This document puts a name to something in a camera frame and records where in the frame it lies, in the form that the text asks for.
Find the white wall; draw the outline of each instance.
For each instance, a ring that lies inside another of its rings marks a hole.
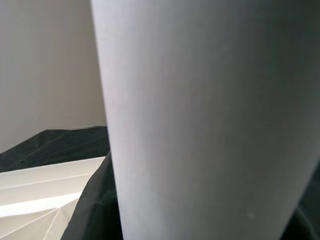
[[[0,153],[105,125],[89,0],[0,0]]]

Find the white cylinder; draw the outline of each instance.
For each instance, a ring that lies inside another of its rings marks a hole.
[[[124,239],[277,240],[319,157],[319,8],[92,7]]]

